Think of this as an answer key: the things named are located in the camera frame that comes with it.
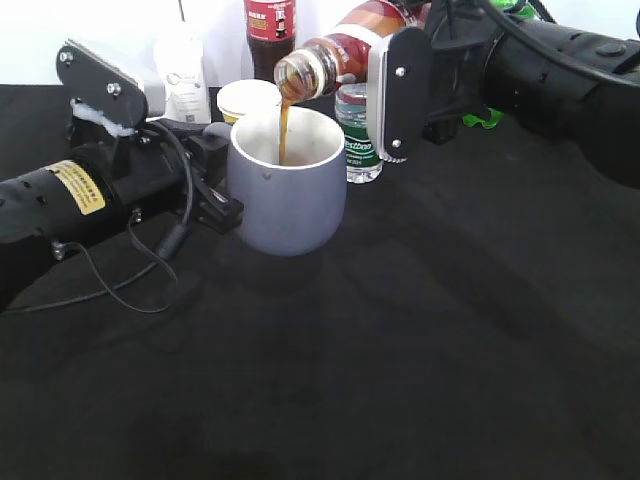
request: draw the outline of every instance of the white wall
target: white wall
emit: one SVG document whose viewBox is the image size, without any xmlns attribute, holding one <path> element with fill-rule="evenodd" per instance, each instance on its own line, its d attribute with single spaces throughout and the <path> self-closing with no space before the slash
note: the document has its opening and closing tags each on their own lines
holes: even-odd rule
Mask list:
<svg viewBox="0 0 640 480">
<path fill-rule="evenodd" d="M 299 43 L 326 31 L 363 0 L 298 0 Z M 55 54 L 68 36 L 108 42 L 148 66 L 159 32 L 178 19 L 177 0 L 22 0 L 0 5 L 0 83 L 52 84 Z M 183 0 L 205 43 L 207 81 L 251 75 L 243 0 Z M 638 0 L 545 0 L 566 25 L 637 38 Z"/>
</svg>

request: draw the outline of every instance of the bottle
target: bottle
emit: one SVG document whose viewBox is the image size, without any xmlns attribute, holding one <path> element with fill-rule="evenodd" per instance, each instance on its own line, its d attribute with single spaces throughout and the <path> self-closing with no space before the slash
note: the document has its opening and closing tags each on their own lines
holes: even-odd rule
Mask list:
<svg viewBox="0 0 640 480">
<path fill-rule="evenodd" d="M 328 35 L 278 62 L 275 81 L 283 100 L 295 104 L 335 93 L 343 84 L 366 82 L 371 47 L 404 27 L 424 27 L 429 8 L 407 9 L 387 0 L 355 8 Z"/>
<path fill-rule="evenodd" d="M 204 76 L 204 45 L 187 23 L 160 36 L 153 58 L 165 84 L 165 118 L 186 123 L 211 123 L 209 89 Z"/>
<path fill-rule="evenodd" d="M 295 0 L 245 0 L 244 4 L 254 77 L 273 83 L 276 63 L 295 47 Z"/>
<path fill-rule="evenodd" d="M 367 84 L 343 85 L 336 94 L 336 119 L 342 127 L 347 151 L 347 181 L 369 183 L 384 161 L 376 154 L 367 134 Z"/>
</svg>

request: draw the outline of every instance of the gray mug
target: gray mug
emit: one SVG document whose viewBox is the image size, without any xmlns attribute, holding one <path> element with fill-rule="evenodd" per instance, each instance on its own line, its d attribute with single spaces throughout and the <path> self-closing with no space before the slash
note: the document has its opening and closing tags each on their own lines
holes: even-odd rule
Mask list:
<svg viewBox="0 0 640 480">
<path fill-rule="evenodd" d="M 292 107 L 287 166 L 278 161 L 280 108 L 252 112 L 205 132 L 229 142 L 227 187 L 245 206 L 240 237 L 256 250 L 304 255 L 336 232 L 347 197 L 344 133 L 331 118 Z"/>
</svg>

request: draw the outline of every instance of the black table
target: black table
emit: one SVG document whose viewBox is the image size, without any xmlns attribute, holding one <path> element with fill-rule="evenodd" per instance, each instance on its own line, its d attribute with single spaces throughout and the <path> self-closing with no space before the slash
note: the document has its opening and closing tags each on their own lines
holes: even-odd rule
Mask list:
<svg viewBox="0 0 640 480">
<path fill-rule="evenodd" d="M 0 112 L 0 177 L 64 158 L 61 88 Z M 95 252 L 114 280 L 144 265 L 124 236 Z M 196 288 L 160 319 L 0 321 L 0 478 L 638 478 L 640 194 L 573 144 L 465 129 L 350 187 L 315 254 L 196 228 L 175 265 Z M 75 258 L 18 303 L 97 288 Z"/>
</svg>

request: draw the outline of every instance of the brown bottle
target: brown bottle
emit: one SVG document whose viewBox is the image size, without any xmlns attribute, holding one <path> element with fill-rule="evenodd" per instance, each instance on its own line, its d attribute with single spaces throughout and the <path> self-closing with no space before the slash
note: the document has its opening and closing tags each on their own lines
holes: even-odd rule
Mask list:
<svg viewBox="0 0 640 480">
<path fill-rule="evenodd" d="M 296 43 L 295 0 L 245 0 L 254 77 L 273 82 L 273 70 Z"/>
<path fill-rule="evenodd" d="M 286 103 L 336 92 L 367 81 L 369 51 L 384 37 L 421 26 L 430 5 L 411 10 L 387 0 L 369 0 L 352 10 L 324 37 L 314 38 L 276 65 L 275 80 Z"/>
</svg>

